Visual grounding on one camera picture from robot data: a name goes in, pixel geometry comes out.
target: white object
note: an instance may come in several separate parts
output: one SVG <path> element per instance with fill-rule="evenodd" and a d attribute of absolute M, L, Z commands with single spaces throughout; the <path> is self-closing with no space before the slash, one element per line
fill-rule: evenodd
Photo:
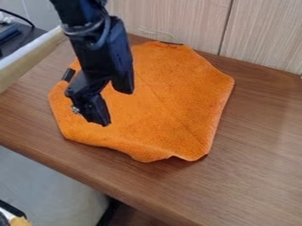
<path fill-rule="evenodd" d="M 0 94 L 40 63 L 63 39 L 64 34 L 58 26 L 0 60 Z"/>
<path fill-rule="evenodd" d="M 12 215 L 10 212 L 7 212 L 5 209 L 0 207 L 0 212 L 4 214 L 6 219 L 10 222 L 12 218 L 16 217 L 15 215 Z"/>
<path fill-rule="evenodd" d="M 95 189 L 1 146 L 0 200 L 33 226 L 95 226 L 108 206 Z"/>

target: wood grain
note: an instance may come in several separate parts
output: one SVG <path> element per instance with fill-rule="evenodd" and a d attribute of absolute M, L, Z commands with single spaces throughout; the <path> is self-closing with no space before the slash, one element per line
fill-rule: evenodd
<path fill-rule="evenodd" d="M 170 225 L 302 225 L 302 80 L 201 54 L 237 84 L 200 161 L 144 164 L 65 140 L 47 93 L 74 59 L 67 42 L 0 95 L 0 145 Z"/>
<path fill-rule="evenodd" d="M 112 0 L 129 33 L 217 54 L 230 0 Z"/>
<path fill-rule="evenodd" d="M 222 55 L 301 74 L 301 15 L 301 0 L 235 0 Z"/>
<path fill-rule="evenodd" d="M 115 213 L 109 226 L 169 226 L 168 224 L 146 215 L 136 209 L 122 205 Z"/>

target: cable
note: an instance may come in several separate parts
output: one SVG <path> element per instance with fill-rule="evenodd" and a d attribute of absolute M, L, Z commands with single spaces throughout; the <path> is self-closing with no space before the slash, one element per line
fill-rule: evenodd
<path fill-rule="evenodd" d="M 26 21 L 28 24 L 30 24 L 32 27 L 35 27 L 35 25 L 34 25 L 30 20 L 28 20 L 28 19 L 26 19 L 26 18 L 24 18 L 24 17 L 22 17 L 22 16 L 20 16 L 20 15 L 18 15 L 18 14 L 16 14 L 16 13 L 14 13 L 14 12 L 7 11 L 7 10 L 2 9 L 2 8 L 0 8 L 0 11 L 5 12 L 5 13 L 7 13 L 7 14 L 10 14 L 10 15 L 16 17 L 16 18 L 23 19 L 23 20 Z"/>
<path fill-rule="evenodd" d="M 29 13 L 28 13 L 28 9 L 27 9 L 25 0 L 22 0 L 22 4 L 23 4 L 23 8 L 24 8 L 24 11 L 25 11 L 25 14 L 26 14 L 26 18 L 31 20 L 30 16 L 29 16 Z"/>
<path fill-rule="evenodd" d="M 107 36 L 109 34 L 109 31 L 110 31 L 110 26 L 111 26 L 110 16 L 103 7 L 101 8 L 101 12 L 104 16 L 104 23 L 105 23 L 104 30 L 102 32 L 102 36 L 100 37 L 100 39 L 96 43 L 94 43 L 93 45 L 88 46 L 91 50 L 99 49 L 106 42 Z"/>

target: orange cloth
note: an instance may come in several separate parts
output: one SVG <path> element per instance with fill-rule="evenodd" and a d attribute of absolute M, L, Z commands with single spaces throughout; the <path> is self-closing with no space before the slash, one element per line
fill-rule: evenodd
<path fill-rule="evenodd" d="M 134 94 L 121 94 L 111 85 L 102 92 L 112 120 L 107 127 L 73 114 L 72 102 L 64 96 L 68 83 L 58 82 L 49 101 L 62 134 L 140 162 L 171 156 L 200 159 L 212 146 L 234 79 L 187 46 L 146 42 L 134 46 L 132 53 Z M 80 70 L 79 63 L 71 68 Z"/>

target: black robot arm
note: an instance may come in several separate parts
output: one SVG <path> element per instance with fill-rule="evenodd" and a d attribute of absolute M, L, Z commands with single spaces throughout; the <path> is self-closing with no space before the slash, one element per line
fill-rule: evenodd
<path fill-rule="evenodd" d="M 110 81 L 118 92 L 132 94 L 134 89 L 132 54 L 124 23 L 108 14 L 104 0 L 50 1 L 82 68 L 65 95 L 71 98 L 72 109 L 88 122 L 106 126 L 111 123 L 110 115 L 100 92 Z"/>

